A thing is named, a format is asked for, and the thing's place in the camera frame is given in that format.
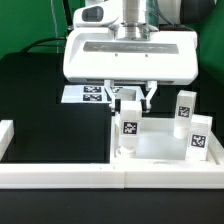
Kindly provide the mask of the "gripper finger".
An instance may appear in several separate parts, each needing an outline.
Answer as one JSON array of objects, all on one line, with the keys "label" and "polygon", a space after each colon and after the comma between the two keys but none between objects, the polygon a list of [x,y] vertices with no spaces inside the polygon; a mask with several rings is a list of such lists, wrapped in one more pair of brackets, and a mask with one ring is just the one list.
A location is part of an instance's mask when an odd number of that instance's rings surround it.
[{"label": "gripper finger", "polygon": [[113,113],[120,112],[121,107],[121,100],[117,99],[112,91],[112,88],[114,87],[114,81],[113,80],[105,80],[104,81],[104,89],[108,96],[111,99],[111,103],[109,104],[109,107],[111,108],[111,111]]},{"label": "gripper finger", "polygon": [[147,95],[141,100],[142,111],[148,113],[151,110],[151,99],[157,90],[156,81],[148,81],[146,83]]}]

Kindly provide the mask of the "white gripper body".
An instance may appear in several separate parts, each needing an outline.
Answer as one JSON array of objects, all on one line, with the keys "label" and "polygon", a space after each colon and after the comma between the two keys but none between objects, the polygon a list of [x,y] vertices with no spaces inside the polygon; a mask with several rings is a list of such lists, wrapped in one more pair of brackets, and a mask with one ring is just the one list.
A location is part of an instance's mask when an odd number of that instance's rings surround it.
[{"label": "white gripper body", "polygon": [[146,41],[116,40],[105,27],[77,28],[67,39],[63,72],[77,79],[189,84],[198,75],[194,31],[153,32]]}]

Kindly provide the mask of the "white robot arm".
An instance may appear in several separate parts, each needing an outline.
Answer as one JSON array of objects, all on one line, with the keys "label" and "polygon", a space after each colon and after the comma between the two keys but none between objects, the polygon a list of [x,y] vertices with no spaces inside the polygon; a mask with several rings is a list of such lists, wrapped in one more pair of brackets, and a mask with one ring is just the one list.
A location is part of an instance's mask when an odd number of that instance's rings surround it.
[{"label": "white robot arm", "polygon": [[188,85],[198,75],[199,23],[217,0],[87,0],[73,16],[64,53],[63,72],[71,81],[144,83],[148,95],[159,84]]}]

